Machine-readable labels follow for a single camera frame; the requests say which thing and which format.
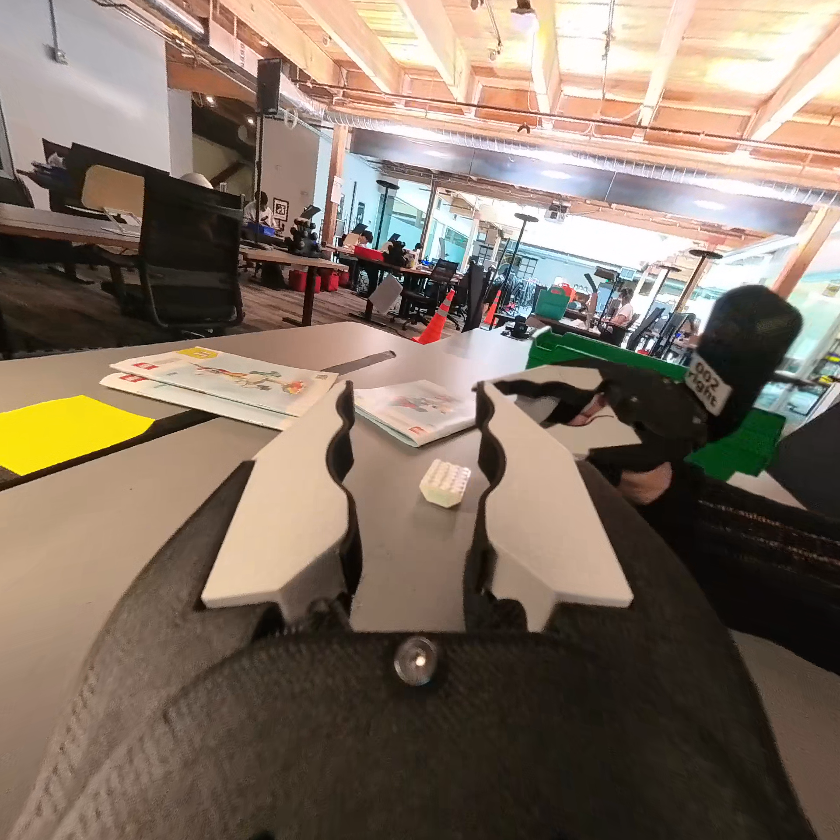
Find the beige chair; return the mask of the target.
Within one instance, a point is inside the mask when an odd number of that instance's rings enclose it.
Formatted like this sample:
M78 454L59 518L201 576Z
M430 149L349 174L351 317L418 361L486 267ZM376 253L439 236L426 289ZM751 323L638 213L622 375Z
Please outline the beige chair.
M142 218L144 177L103 164L91 165L82 181L80 203L106 215Z

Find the wooden desk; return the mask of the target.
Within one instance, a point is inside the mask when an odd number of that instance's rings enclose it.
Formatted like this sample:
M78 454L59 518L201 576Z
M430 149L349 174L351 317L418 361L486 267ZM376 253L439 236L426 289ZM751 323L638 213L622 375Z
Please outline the wooden desk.
M53 266L81 285L79 266L105 266L112 255L135 255L140 234L107 217L73 216L11 204L1 205L2 265Z

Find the large orange traffic cone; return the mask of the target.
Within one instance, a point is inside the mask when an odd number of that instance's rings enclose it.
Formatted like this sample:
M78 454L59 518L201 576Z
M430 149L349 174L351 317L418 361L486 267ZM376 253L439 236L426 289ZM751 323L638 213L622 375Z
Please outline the large orange traffic cone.
M451 288L445 299L437 307L436 312L427 324L425 330L419 336L412 338L413 342L427 345L441 340L454 297L455 289Z

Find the black strip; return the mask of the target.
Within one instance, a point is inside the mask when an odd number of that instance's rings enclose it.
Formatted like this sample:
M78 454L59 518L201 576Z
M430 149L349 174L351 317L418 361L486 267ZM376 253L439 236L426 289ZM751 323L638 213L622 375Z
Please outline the black strip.
M338 373L340 375L349 374L355 371L362 370L384 361L388 361L396 356L394 351L384 351L381 353L373 353L357 360L347 361L342 364L336 364L328 368L328 373ZM18 476L6 468L2 468L1 477L1 491L19 487L33 480L38 480L47 476L60 473L63 470L73 467L81 466L93 460L107 457L123 450L133 448L139 445L150 443L156 439L175 434L177 432L186 430L188 428L204 424L211 420L220 418L219 415L208 413L205 411L189 408L183 412L156 419L148 430L142 434L129 438L126 441L112 444L111 446L100 448L92 453L86 455L79 455L78 457L62 461L57 465L45 467L37 470L34 473L26 476Z

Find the instruction booklet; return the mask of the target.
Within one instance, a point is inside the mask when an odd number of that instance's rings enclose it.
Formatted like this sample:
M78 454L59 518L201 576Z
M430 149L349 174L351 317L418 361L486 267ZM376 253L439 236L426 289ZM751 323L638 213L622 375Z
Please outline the instruction booklet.
M338 374L252 360L234 353L192 347L112 363L129 384L152 382L179 395L220 398L224 403L300 417L325 396Z
M476 422L476 395L430 381L354 389L359 417L413 448L461 434Z
M157 402L232 419L244 424L273 429L277 432L288 429L290 425L297 421L293 416L271 412L264 408L249 406L215 395L191 391L176 385L156 382L134 374L114 372L105 376L99 384L112 391L141 396Z

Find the black floor lamp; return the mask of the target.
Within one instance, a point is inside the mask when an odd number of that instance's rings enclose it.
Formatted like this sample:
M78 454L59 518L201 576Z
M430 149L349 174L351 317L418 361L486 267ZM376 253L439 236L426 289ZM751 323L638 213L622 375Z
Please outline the black floor lamp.
M500 311L502 314L509 314L511 308L513 311L516 311L518 306L518 298L519 298L519 280L513 276L514 270L517 265L519 250L522 243L522 238L526 231L527 226L530 224L536 223L539 220L537 217L531 215L530 213L518 212L514 214L514 217L521 222L520 230L518 234L518 238L516 244L513 248L511 259L507 270L505 272L505 279L500 289L501 296L500 296Z
M686 310L689 299L697 290L700 282L703 280L706 273L708 273L710 267L723 257L723 254L717 252L716 250L708 250L704 248L691 248L689 250L689 255L697 257L697 263L674 306L674 314L684 312Z
M374 237L374 248L379 249L382 241L382 231L383 228L386 227L385 223L388 222L391 218L393 200L396 192L399 189L399 185L397 183L389 182L385 179L377 180L376 184L381 188L382 191L381 206L377 218Z

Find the brown table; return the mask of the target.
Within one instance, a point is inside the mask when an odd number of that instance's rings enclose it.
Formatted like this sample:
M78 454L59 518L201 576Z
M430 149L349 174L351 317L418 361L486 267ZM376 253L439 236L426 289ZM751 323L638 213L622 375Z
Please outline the brown table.
M335 286L333 274L345 267L329 259L290 255L279 249L239 249L239 284L245 309L245 326L252 330L324 326L351 321L355 301L348 288ZM300 294L287 287L289 268L308 269L308 285ZM314 292L315 269L321 270L321 290Z

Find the dark object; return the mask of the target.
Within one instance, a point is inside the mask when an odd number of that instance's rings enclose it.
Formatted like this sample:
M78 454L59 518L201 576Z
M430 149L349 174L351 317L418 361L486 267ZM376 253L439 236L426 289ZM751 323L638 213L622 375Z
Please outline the dark object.
M784 437L770 475L805 509L839 519L839 403Z

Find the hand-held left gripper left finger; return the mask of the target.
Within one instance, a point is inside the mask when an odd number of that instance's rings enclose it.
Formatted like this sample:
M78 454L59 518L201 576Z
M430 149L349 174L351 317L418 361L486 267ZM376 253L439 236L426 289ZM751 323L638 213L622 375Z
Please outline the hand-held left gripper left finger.
M299 623L321 602L351 602L361 534L345 480L354 466L351 381L334 385L253 458L202 592L206 608L274 604Z

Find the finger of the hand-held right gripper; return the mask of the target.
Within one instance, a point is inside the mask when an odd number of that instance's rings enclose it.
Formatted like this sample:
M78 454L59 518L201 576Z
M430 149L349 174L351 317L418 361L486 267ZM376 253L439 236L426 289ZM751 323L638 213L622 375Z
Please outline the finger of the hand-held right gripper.
M519 395L518 407L542 427L558 425L578 427L590 422L586 412L589 411L593 399L592 394L572 398L554 395L538 397Z
M489 394L495 399L587 403L602 383L602 373L596 367L543 365L489 381Z

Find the black speaker stand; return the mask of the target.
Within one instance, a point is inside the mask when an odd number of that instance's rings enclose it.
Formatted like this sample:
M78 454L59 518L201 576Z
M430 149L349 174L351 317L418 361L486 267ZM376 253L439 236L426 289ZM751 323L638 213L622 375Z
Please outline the black speaker stand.
M261 178L263 172L263 141L264 141L264 125L265 115L262 111L257 112L256 122L256 145L255 145L255 194L254 199L259 199L259 192L261 191ZM255 226L255 242L259 241L261 225Z

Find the black desktop device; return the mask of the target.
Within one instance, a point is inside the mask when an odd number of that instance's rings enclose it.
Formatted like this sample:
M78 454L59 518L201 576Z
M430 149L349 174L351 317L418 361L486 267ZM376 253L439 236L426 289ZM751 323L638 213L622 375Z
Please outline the black desktop device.
M294 220L285 239L285 248L292 256L312 259L322 257L322 248L312 220L303 216Z

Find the white board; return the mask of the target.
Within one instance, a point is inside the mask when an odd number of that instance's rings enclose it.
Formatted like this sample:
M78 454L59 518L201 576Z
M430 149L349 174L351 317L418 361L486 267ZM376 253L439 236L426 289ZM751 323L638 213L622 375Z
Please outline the white board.
M371 292L367 301L371 310L379 314L387 314L402 300L403 284L400 277L388 273L381 279L377 287Z

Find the person's right hand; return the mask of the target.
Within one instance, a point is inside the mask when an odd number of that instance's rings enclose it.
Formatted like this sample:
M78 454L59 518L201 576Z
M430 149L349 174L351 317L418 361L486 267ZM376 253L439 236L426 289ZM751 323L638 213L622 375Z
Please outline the person's right hand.
M623 470L617 490L636 507L646 507L659 500L673 481L673 466L665 462L648 471Z

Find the white studded brick plate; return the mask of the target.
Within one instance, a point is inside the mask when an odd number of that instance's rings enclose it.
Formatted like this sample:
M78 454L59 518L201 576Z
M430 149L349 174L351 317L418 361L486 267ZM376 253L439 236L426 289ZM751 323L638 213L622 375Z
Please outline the white studded brick plate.
M465 496L470 475L468 467L436 458L421 479L419 489L430 504L443 509L455 508Z

